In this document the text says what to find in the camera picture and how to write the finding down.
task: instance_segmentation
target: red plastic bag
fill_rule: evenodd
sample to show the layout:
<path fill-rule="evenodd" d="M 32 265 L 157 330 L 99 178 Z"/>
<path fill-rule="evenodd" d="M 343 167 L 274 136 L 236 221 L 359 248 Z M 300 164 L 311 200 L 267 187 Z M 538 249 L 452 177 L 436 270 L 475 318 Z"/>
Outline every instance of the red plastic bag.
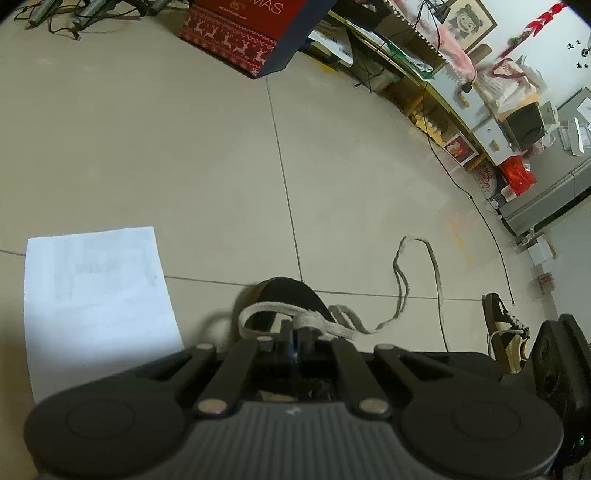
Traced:
<path fill-rule="evenodd" d="M 505 174 L 505 178 L 517 196 L 527 192 L 538 181 L 534 174 L 523 165 L 523 157 L 515 155 L 507 158 L 499 168 Z"/>

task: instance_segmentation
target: reindeer pattern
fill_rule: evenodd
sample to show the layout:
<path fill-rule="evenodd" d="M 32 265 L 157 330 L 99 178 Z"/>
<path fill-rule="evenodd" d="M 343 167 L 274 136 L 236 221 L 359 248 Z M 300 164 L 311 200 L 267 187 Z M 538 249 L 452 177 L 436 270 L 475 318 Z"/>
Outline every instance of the reindeer pattern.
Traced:
<path fill-rule="evenodd" d="M 257 75 L 277 44 L 273 39 L 197 7 L 189 13 L 181 36 Z"/>

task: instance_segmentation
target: power cable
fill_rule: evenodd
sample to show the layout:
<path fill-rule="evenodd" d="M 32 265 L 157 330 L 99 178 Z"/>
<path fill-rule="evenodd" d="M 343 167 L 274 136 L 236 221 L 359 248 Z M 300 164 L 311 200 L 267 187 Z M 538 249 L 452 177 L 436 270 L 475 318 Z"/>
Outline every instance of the power cable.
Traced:
<path fill-rule="evenodd" d="M 435 16 L 433 15 L 433 13 L 430 11 L 431 16 L 433 17 L 433 20 L 435 20 Z M 437 56 L 439 56 L 439 50 L 441 48 L 441 34 L 439 32 L 439 29 L 437 29 Z M 477 71 L 476 71 L 476 67 L 474 67 L 474 78 L 472 80 L 472 82 L 474 82 L 476 80 L 476 77 L 478 75 Z M 443 164 L 443 162 L 441 161 L 441 159 L 439 158 L 439 156 L 437 155 L 437 153 L 435 152 L 435 149 L 433 148 L 433 144 L 432 144 L 432 139 L 431 136 L 428 133 L 427 130 L 427 117 L 425 116 L 425 95 L 427 93 L 427 86 L 428 86 L 428 82 L 425 82 L 425 88 L 423 89 L 423 101 L 422 101 L 422 111 L 423 111 L 423 120 L 425 122 L 425 134 L 427 136 L 428 139 L 428 143 L 429 143 L 429 148 L 431 149 L 431 152 L 433 152 L 433 155 L 435 155 L 435 158 L 437 159 L 437 161 L 439 162 L 439 164 L 441 165 L 441 167 L 443 168 L 443 170 L 445 171 L 445 173 L 447 174 L 447 176 L 449 177 L 449 179 L 452 181 L 452 183 L 458 188 L 460 189 L 464 194 L 466 194 L 466 196 L 470 199 L 470 201 L 474 204 L 474 208 L 476 209 L 476 211 L 478 212 L 478 214 L 480 215 L 480 218 L 482 218 L 482 221 L 484 222 L 484 224 L 486 225 L 486 228 L 488 229 L 489 233 L 491 234 L 492 239 L 495 242 L 496 245 L 496 249 L 499 252 L 499 256 L 501 257 L 501 262 L 503 263 L 503 270 L 505 272 L 505 278 L 507 281 L 507 287 L 509 288 L 509 295 L 511 296 L 511 304 L 514 306 L 515 305 L 515 299 L 513 298 L 513 291 L 511 290 L 511 282 L 509 280 L 509 274 L 507 272 L 507 266 L 505 263 L 505 258 L 503 257 L 503 253 L 501 251 L 501 247 L 499 246 L 499 242 L 496 240 L 495 234 L 492 233 L 492 229 L 490 227 L 490 225 L 488 224 L 488 222 L 486 221 L 484 215 L 482 214 L 482 212 L 480 211 L 480 209 L 478 208 L 478 205 L 476 204 L 474 197 L 465 189 L 463 189 L 462 187 L 460 187 L 456 181 L 453 179 L 452 175 L 447 171 L 447 168 L 445 168 L 445 165 Z"/>
<path fill-rule="evenodd" d="M 126 15 L 129 15 L 130 13 L 133 13 L 135 11 L 137 11 L 137 8 L 132 8 L 130 10 L 127 10 L 127 12 L 123 12 L 120 14 L 115 14 L 115 15 L 99 15 L 99 14 L 95 14 L 95 15 L 80 15 L 77 14 L 77 10 L 80 8 L 80 4 L 82 3 L 83 0 L 78 0 L 78 3 L 76 5 L 62 5 L 60 7 L 58 7 L 55 11 L 51 12 L 48 16 L 47 16 L 47 30 L 49 31 L 49 33 L 51 34 L 57 34 L 59 32 L 62 31 L 68 31 L 70 33 L 72 33 L 73 35 L 73 39 L 74 40 L 80 40 L 80 35 L 77 31 L 73 31 L 71 28 L 69 27 L 62 27 L 62 28 L 58 28 L 56 30 L 54 30 L 52 28 L 52 22 L 53 22 L 53 18 L 56 15 L 63 15 L 63 14 L 70 14 L 72 12 L 74 12 L 76 17 L 79 18 L 90 18 L 93 20 L 105 20 L 107 18 L 119 18 L 119 17 L 124 17 Z M 34 5 L 26 5 L 24 7 L 21 8 L 21 11 L 19 13 L 16 14 L 16 16 L 14 17 L 15 21 L 28 21 L 31 18 L 31 14 L 33 13 L 33 9 L 37 6 L 41 5 L 41 2 L 34 4 Z M 29 13 L 28 17 L 22 17 L 22 15 L 24 13 L 26 13 L 28 10 L 31 10 L 31 12 Z"/>
<path fill-rule="evenodd" d="M 404 30 L 402 30 L 402 31 L 400 31 L 400 32 L 395 32 L 395 33 L 393 33 L 393 34 L 391 34 L 391 35 L 389 35 L 389 36 L 385 37 L 385 38 L 386 38 L 386 40 L 384 40 L 384 42 L 383 42 L 383 43 L 382 43 L 382 44 L 381 44 L 379 47 L 375 47 L 375 48 L 374 48 L 374 53 L 377 55 L 377 54 L 378 54 L 378 52 L 379 52 L 379 51 L 381 51 L 381 50 L 382 50 L 382 48 L 383 48 L 385 45 L 387 45 L 389 41 L 391 41 L 391 40 L 392 40 L 392 37 L 393 37 L 393 36 L 395 36 L 395 35 L 401 35 L 401 34 L 403 34 L 403 33 L 407 32 L 407 31 L 412 31 L 412 30 L 414 30 L 414 29 L 416 28 L 416 26 L 418 25 L 418 23 L 421 21 L 421 15 L 422 15 L 422 13 L 423 13 L 423 8 L 424 8 L 424 7 L 425 7 L 425 5 L 427 5 L 427 4 L 428 4 L 428 0 L 423 0 L 423 1 L 422 1 L 421 5 L 420 5 L 420 7 L 419 7 L 419 9 L 418 9 L 418 16 L 417 16 L 417 21 L 414 23 L 414 25 L 411 25 L 410 27 L 408 27 L 408 28 L 405 28 Z M 393 59 L 393 58 L 394 58 L 396 55 L 397 55 L 397 53 L 396 53 L 396 52 L 393 52 L 393 53 L 392 53 L 392 54 L 391 54 L 391 55 L 388 57 L 388 60 L 387 60 L 387 62 L 391 62 L 391 61 L 392 61 L 392 59 Z M 369 93 L 372 93 L 372 88 L 371 88 L 371 80 L 373 80 L 374 78 L 377 78 L 377 77 L 379 77 L 381 74 L 383 74 L 383 73 L 384 73 L 384 71 L 386 70 L 386 66 L 382 66 L 382 69 L 381 69 L 381 70 L 380 70 L 378 73 L 374 74 L 374 75 L 373 75 L 373 76 L 371 76 L 371 77 L 369 76 L 369 71 L 368 71 L 368 69 L 367 69 L 365 66 L 363 67 L 363 69 L 364 69 L 364 70 L 365 70 L 365 72 L 368 74 L 368 78 L 367 78 L 367 79 L 366 79 L 364 82 L 359 82 L 359 83 L 357 83 L 357 84 L 353 85 L 353 88 L 357 88 L 357 87 L 359 87 L 360 85 L 365 85 L 365 83 L 367 82 L 367 83 L 368 83 L 368 88 L 369 88 Z"/>

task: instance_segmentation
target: tile grout line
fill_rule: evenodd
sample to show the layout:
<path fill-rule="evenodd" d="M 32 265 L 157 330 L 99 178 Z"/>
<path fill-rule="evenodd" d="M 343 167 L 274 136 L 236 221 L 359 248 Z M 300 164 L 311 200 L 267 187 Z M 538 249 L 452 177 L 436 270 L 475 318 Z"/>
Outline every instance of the tile grout line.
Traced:
<path fill-rule="evenodd" d="M 281 155 L 281 146 L 279 144 L 279 133 L 277 132 L 277 123 L 275 122 L 275 111 L 273 110 L 273 101 L 271 100 L 271 91 L 269 90 L 269 77 L 265 78 L 265 82 L 267 85 L 267 96 L 269 97 L 269 106 L 271 107 L 271 118 L 273 119 L 273 128 L 275 129 L 275 139 L 277 140 L 277 151 L 279 152 L 279 162 L 281 164 L 281 174 L 283 175 L 283 185 L 285 187 L 285 196 L 287 198 L 287 209 L 290 213 L 290 222 L 291 222 L 291 233 L 294 237 L 294 246 L 295 246 L 295 256 L 297 257 L 297 268 L 300 272 L 300 281 L 304 281 L 304 277 L 301 274 L 301 262 L 300 262 L 300 251 L 297 248 L 297 239 L 296 239 L 296 227 L 294 226 L 294 218 L 291 213 L 291 202 L 290 202 L 290 194 L 287 190 L 287 179 L 285 178 L 285 168 L 283 166 L 283 156 Z"/>
<path fill-rule="evenodd" d="M 19 252 L 13 252 L 11 250 L 4 250 L 3 248 L 0 248 L 0 253 L 3 254 L 7 254 L 7 255 L 14 255 L 15 257 L 25 257 L 25 254 L 19 253 Z"/>
<path fill-rule="evenodd" d="M 22 254 L 20 252 L 14 252 L 12 250 L 4 250 L 3 248 L 0 248 L 0 254 L 7 254 L 7 255 L 12 255 L 14 257 L 22 257 L 25 258 L 25 254 Z M 165 275 L 164 278 L 169 278 L 171 280 L 181 280 L 181 281 L 192 281 L 192 282 L 197 282 L 197 283 L 214 283 L 217 285 L 229 285 L 229 286 L 234 286 L 234 287 L 249 287 L 251 284 L 246 284 L 246 283 L 238 283 L 238 282 L 229 282 L 229 281 L 221 281 L 221 280 L 204 280 L 202 278 L 191 278 L 191 277 L 178 277 L 175 275 Z M 385 295 L 385 294 L 381 294 L 381 293 L 356 293 L 356 292 L 352 292 L 352 291 L 332 291 L 332 290 L 314 290 L 316 293 L 327 293 L 327 294 L 332 294 L 332 295 L 351 295 L 351 296 L 355 296 L 355 297 L 376 297 L 376 298 L 381 298 L 381 299 L 397 299 L 399 296 L 398 295 Z M 437 300 L 437 297 L 415 297 L 415 296 L 408 296 L 409 299 L 417 299 L 417 300 Z M 443 300 L 451 300 L 451 301 L 482 301 L 481 299 L 448 299 L 448 298 L 444 298 Z M 530 300 L 518 300 L 515 299 L 515 302 L 518 301 L 539 301 L 540 299 L 530 299 Z"/>
<path fill-rule="evenodd" d="M 221 281 L 221 280 L 204 280 L 202 278 L 190 278 L 190 277 L 176 277 L 174 275 L 165 275 L 164 278 L 169 278 L 171 280 L 181 280 L 181 281 L 192 281 L 197 283 L 215 283 L 217 285 L 229 285 L 232 287 L 249 287 L 249 284 L 246 283 L 236 283 L 231 281 Z"/>

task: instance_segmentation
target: white paper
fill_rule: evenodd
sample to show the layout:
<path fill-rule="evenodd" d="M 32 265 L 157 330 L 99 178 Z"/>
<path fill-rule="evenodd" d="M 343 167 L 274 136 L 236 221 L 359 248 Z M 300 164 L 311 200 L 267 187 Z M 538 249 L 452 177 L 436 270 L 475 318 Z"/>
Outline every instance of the white paper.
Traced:
<path fill-rule="evenodd" d="M 336 55 L 344 65 L 353 66 L 353 50 L 345 27 L 335 27 L 322 20 L 308 38 L 314 40 L 314 45 L 325 53 Z"/>
<path fill-rule="evenodd" d="M 153 227 L 29 239 L 24 316 L 36 403 L 183 348 Z"/>
<path fill-rule="evenodd" d="M 591 132 L 585 128 L 581 129 L 580 132 L 581 139 L 583 140 L 583 148 L 586 150 L 591 147 Z M 558 128 L 558 133 L 560 134 L 564 149 L 567 151 L 572 150 L 572 147 L 570 146 L 569 128 L 560 126 Z"/>
<path fill-rule="evenodd" d="M 591 124 L 591 99 L 586 98 L 581 102 L 577 111 L 583 115 L 584 119 Z"/>
<path fill-rule="evenodd" d="M 569 122 L 569 138 L 570 147 L 573 150 L 575 157 L 584 155 L 583 137 L 581 133 L 581 127 L 579 125 L 579 119 L 573 118 L 572 122 Z"/>

